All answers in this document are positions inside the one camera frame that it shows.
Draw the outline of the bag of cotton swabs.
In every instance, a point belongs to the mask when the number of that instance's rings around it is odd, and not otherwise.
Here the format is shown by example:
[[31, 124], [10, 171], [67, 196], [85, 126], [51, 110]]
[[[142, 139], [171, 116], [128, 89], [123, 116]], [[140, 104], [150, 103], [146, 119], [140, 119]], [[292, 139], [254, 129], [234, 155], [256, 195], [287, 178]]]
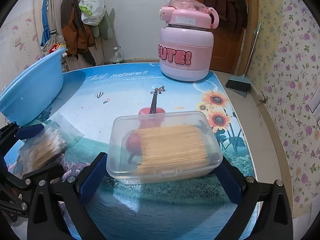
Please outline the bag of cotton swabs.
[[51, 163], [64, 163], [65, 153], [84, 136], [63, 115], [56, 112], [44, 123], [44, 130], [25, 140], [18, 150], [13, 174], [18, 178]]

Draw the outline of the clear box of toothpicks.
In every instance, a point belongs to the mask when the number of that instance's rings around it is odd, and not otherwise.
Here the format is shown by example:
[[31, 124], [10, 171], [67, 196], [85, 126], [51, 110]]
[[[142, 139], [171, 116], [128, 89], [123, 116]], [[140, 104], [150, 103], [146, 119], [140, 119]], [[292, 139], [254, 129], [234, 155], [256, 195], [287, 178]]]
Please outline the clear box of toothpicks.
[[120, 116], [113, 123], [106, 169], [125, 185], [201, 177], [223, 154], [199, 111]]

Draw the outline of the blue plastic basin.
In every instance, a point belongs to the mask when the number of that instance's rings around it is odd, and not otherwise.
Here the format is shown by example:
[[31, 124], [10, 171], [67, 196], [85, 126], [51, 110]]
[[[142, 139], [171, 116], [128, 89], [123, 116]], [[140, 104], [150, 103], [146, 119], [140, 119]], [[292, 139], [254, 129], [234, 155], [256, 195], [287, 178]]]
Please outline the blue plastic basin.
[[1, 113], [23, 126], [42, 113], [63, 85], [62, 47], [24, 70], [1, 94]]

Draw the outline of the printed landscape table mat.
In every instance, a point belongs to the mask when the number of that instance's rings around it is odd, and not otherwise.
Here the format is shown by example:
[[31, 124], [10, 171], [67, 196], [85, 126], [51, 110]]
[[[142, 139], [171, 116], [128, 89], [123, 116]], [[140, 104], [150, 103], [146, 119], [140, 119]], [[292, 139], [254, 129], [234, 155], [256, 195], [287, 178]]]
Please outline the printed landscape table mat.
[[221, 183], [226, 164], [201, 178], [179, 180], [178, 163], [202, 158], [203, 171], [210, 141], [244, 145], [244, 137], [222, 127], [234, 121], [225, 107], [204, 111], [192, 104], [200, 85], [218, 84], [214, 74], [193, 85], [158, 77], [156, 67], [125, 64], [77, 70], [64, 75], [58, 94], [49, 74], [28, 72], [8, 88], [1, 103], [10, 106], [12, 121], [47, 120], [60, 108], [74, 115], [84, 137], [72, 156], [94, 157], [107, 151], [105, 178], [87, 210], [108, 239], [241, 239], [249, 236], [248, 212], [226, 199]]

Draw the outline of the grey bag with plush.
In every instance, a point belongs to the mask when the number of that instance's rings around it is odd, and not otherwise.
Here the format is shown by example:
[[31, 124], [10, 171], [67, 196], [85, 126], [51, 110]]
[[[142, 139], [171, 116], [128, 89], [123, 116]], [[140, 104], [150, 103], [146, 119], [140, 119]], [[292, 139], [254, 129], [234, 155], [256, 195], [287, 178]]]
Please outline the grey bag with plush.
[[44, 46], [41, 46], [41, 50], [44, 54], [44, 56], [57, 51], [60, 48], [66, 48], [66, 42], [63, 36], [56, 36], [54, 35], [51, 37], [45, 44]]

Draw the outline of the brown orange hanging coat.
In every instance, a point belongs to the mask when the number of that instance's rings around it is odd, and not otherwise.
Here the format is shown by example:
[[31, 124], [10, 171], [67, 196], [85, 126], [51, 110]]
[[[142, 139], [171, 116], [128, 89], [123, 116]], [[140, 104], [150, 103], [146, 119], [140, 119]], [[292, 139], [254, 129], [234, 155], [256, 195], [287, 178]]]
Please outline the brown orange hanging coat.
[[63, 0], [61, 3], [61, 28], [69, 57], [82, 55], [92, 66], [95, 59], [89, 48], [95, 45], [94, 36], [89, 26], [81, 20], [78, 0]]

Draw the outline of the clear water bottle on floor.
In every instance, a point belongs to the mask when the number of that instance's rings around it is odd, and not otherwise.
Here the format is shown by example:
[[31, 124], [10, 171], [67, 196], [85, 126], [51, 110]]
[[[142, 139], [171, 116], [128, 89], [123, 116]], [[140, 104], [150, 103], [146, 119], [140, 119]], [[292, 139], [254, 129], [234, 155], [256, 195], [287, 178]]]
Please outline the clear water bottle on floor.
[[120, 64], [124, 63], [124, 53], [120, 46], [113, 48], [114, 55], [112, 56], [112, 63], [113, 64]]

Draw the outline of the white green plastic bag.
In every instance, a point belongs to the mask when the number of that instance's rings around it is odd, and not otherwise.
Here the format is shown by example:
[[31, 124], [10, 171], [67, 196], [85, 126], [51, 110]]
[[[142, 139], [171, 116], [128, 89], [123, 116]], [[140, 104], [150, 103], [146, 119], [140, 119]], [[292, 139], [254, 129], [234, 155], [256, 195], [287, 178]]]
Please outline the white green plastic bag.
[[80, 0], [81, 20], [86, 25], [98, 26], [105, 13], [106, 0]]

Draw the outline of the pale green hanging garment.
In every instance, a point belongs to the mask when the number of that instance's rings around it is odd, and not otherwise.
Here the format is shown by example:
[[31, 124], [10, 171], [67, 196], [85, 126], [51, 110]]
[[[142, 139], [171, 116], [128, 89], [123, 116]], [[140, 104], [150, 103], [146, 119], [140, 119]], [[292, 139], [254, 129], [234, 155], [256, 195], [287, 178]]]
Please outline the pale green hanging garment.
[[106, 9], [107, 0], [80, 0], [81, 20], [88, 25], [96, 38], [108, 40], [113, 37], [113, 30]]

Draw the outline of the pink CUTE water bottle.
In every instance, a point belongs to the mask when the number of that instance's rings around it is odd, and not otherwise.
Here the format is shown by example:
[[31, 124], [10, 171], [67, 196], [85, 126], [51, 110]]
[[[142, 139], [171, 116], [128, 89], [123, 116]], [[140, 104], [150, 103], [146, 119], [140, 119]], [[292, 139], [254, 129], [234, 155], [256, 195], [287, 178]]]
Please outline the pink CUTE water bottle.
[[219, 15], [214, 8], [195, 0], [171, 0], [161, 7], [167, 25], [159, 35], [158, 57], [162, 73], [174, 80], [204, 79], [210, 68]]

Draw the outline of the dark brown hanging jacket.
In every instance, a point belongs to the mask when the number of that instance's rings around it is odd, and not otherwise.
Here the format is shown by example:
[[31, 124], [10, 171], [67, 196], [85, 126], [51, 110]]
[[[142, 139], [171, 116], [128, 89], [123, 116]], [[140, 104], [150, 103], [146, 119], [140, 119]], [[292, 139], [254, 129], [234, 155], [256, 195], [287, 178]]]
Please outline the dark brown hanging jacket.
[[203, 0], [203, 3], [216, 10], [230, 31], [236, 33], [246, 29], [248, 13], [245, 0]]

